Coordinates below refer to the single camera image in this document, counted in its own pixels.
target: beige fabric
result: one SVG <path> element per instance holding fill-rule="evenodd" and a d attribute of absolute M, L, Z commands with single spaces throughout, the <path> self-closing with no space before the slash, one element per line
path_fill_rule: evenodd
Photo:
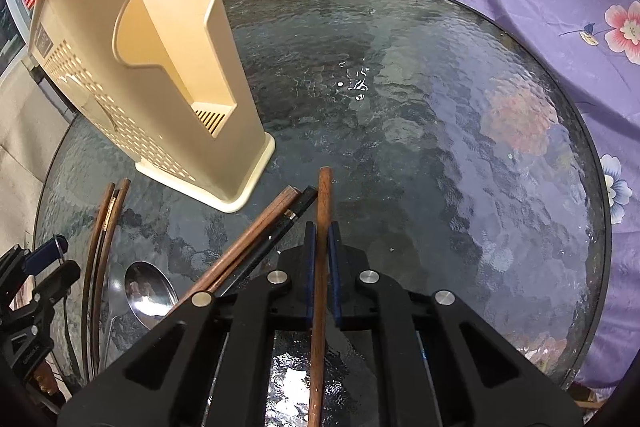
<path fill-rule="evenodd" d="M 66 121 L 22 63 L 0 84 L 0 255 L 33 233 L 47 169 Z"/>

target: spoon handle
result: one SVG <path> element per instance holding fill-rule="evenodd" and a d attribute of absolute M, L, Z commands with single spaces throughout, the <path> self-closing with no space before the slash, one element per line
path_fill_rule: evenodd
<path fill-rule="evenodd" d="M 104 338 L 102 339 L 102 349 L 100 354 L 98 374 L 104 371 L 104 366 L 107 364 L 107 347 L 109 347 L 109 341 L 111 340 L 111 328 L 113 328 L 113 321 L 115 319 L 116 317 L 110 316 L 109 325 L 107 326 L 107 331 L 105 332 Z"/>

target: glass table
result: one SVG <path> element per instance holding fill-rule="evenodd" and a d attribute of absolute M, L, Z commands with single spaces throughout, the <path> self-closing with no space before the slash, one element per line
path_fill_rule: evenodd
<path fill-rule="evenodd" d="M 50 168 L 36 241 L 62 233 L 84 266 L 106 184 L 129 177 L 110 263 L 153 263 L 181 295 L 285 185 L 315 185 L 329 165 L 347 245 L 406 289 L 455 292 L 567 385 L 604 301 L 610 230 L 591 139 L 535 58 L 449 0 L 225 6 L 276 139 L 249 203 L 222 214 L 159 185 L 80 117 Z M 314 218 L 312 208 L 277 250 L 301 243 Z M 60 371 L 78 385 L 81 283 L 52 327 Z M 108 362 L 144 333 L 132 312 L 117 319 Z M 329 321 L 327 342 L 329 425 L 376 425 L 370 338 Z M 309 344 L 277 334 L 267 425 L 305 425 Z"/>

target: spoon bowl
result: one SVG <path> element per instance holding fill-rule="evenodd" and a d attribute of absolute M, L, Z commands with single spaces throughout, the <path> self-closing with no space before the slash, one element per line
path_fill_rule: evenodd
<path fill-rule="evenodd" d="M 174 287 L 155 266 L 135 261 L 124 276 L 129 307 L 142 325 L 150 330 L 178 301 Z"/>

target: blue and white flower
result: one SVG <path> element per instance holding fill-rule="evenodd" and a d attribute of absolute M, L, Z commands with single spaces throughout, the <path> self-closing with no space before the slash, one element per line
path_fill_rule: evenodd
<path fill-rule="evenodd" d="M 622 223 L 625 217 L 624 206 L 629 202 L 633 192 L 620 176 L 622 175 L 622 166 L 620 160 L 610 154 L 600 158 L 602 171 L 604 172 L 604 181 L 607 185 L 607 194 L 609 195 L 609 208 L 611 211 L 611 224 L 618 225 Z"/>

